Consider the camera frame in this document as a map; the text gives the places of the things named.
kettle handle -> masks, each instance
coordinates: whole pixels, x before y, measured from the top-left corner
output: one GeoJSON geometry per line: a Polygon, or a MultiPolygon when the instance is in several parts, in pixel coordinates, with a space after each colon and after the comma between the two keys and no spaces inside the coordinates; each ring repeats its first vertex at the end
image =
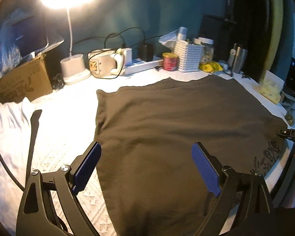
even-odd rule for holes
{"type": "Polygon", "coordinates": [[[118,49],[116,53],[112,54],[111,57],[117,62],[117,68],[111,69],[112,75],[122,75],[125,71],[125,59],[122,49],[118,49]]]}

cardboard box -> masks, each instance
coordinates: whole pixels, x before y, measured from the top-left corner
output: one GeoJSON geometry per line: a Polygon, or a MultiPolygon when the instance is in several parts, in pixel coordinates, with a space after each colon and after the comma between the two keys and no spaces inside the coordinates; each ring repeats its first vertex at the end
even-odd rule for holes
{"type": "Polygon", "coordinates": [[[0,102],[30,101],[52,93],[44,56],[39,56],[4,75],[0,79],[0,102]]]}

white power strip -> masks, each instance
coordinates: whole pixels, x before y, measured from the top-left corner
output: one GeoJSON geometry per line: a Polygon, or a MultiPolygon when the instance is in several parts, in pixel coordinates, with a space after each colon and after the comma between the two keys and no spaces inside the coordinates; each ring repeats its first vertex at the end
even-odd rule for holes
{"type": "Polygon", "coordinates": [[[138,72],[142,72],[148,69],[152,69],[154,67],[157,66],[162,66],[163,65],[163,59],[154,56],[153,60],[150,62],[145,62],[141,59],[134,59],[132,60],[132,65],[126,66],[125,67],[125,72],[124,75],[131,75],[131,74],[135,74],[138,72]]]}

electric kettle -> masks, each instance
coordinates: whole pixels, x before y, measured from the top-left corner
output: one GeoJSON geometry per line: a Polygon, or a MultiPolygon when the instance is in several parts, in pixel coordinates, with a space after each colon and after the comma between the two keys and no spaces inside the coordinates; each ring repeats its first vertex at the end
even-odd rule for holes
{"type": "Polygon", "coordinates": [[[88,54],[90,72],[95,78],[112,79],[125,71],[123,50],[95,50],[88,54]]]}

yellow lid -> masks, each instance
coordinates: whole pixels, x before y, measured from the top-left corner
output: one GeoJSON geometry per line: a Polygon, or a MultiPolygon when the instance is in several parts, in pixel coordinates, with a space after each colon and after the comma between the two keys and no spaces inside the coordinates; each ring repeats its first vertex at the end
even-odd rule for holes
{"type": "Polygon", "coordinates": [[[163,57],[178,58],[175,53],[163,53],[163,57]]]}

